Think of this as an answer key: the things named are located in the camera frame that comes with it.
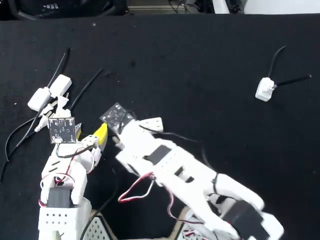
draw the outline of black fabric surface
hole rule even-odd
[[[35,115],[27,102],[47,85],[66,47],[65,74],[71,101],[99,67],[97,79],[73,109],[82,131],[92,133],[115,102],[139,119],[161,116],[164,129],[205,142],[216,171],[258,193],[265,211],[283,224],[283,239],[319,239],[319,55],[320,15],[189,15],[15,21],[0,24],[0,144]],[[282,81],[313,79],[279,87],[270,102],[255,99],[274,52],[287,45],[274,69]],[[19,132],[12,143],[23,135]],[[199,146],[174,141],[200,159]],[[0,239],[38,239],[39,182],[53,146],[47,130],[16,151],[0,185]],[[136,179],[115,161],[111,141],[106,160],[88,176],[85,196],[97,209]],[[1,154],[1,165],[5,161]],[[133,194],[148,187],[142,182]],[[170,234],[169,196],[154,187],[143,200],[118,204],[103,215],[119,239]],[[177,215],[183,204],[176,201]]]

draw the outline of circuit board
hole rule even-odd
[[[115,134],[121,134],[120,128],[123,129],[132,119],[134,117],[130,111],[124,109],[118,102],[100,117],[100,120],[107,123]]]
[[[52,144],[76,143],[75,118],[49,118],[49,134]]]

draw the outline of white robotic arm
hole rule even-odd
[[[80,239],[92,209],[84,197],[87,174],[99,163],[107,134],[104,123],[82,141],[55,145],[41,174],[39,240]]]
[[[282,236],[284,229],[278,220],[262,212],[261,197],[205,166],[172,141],[154,138],[120,104],[110,108],[101,120],[118,136],[121,152],[117,160],[136,175],[152,173],[159,186],[189,206],[197,221],[203,223],[191,225],[198,225],[204,238],[215,240],[218,235],[220,240],[278,240]],[[217,196],[226,197],[217,203]]]

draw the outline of perforated white base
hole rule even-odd
[[[110,240],[108,232],[99,217],[95,217],[92,220],[83,240]]]

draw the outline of white connector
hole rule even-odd
[[[258,88],[255,93],[255,97],[264,102],[268,102],[271,99],[272,92],[275,89],[275,82],[269,77],[264,77],[261,79]]]
[[[32,110],[38,112],[40,108],[49,100],[50,95],[51,93],[49,91],[49,88],[38,88],[38,90],[33,94],[27,105]]]
[[[65,107],[65,105],[68,103],[68,101],[69,101],[69,99],[67,97],[59,95],[58,96],[58,101],[57,101],[57,103],[58,103],[57,108],[58,109],[63,109]]]
[[[164,125],[162,123],[161,117],[154,117],[154,118],[148,118],[148,119],[141,120],[141,121],[139,121],[139,125],[147,128],[147,129],[157,131],[157,132],[164,131]]]
[[[51,97],[63,96],[71,86],[71,83],[70,77],[60,74],[50,86]]]
[[[47,114],[49,111],[52,111],[55,107],[55,105],[57,105],[57,101],[54,101],[53,103],[48,103],[47,106],[45,106],[45,108],[42,110],[42,112],[40,113],[40,117],[44,114]]]
[[[57,118],[70,118],[71,111],[69,109],[57,108],[55,113],[51,116],[53,119]]]
[[[46,115],[42,115],[38,126],[35,127],[34,131],[38,133],[41,129],[48,126],[49,117],[51,115],[51,111],[49,111]]]

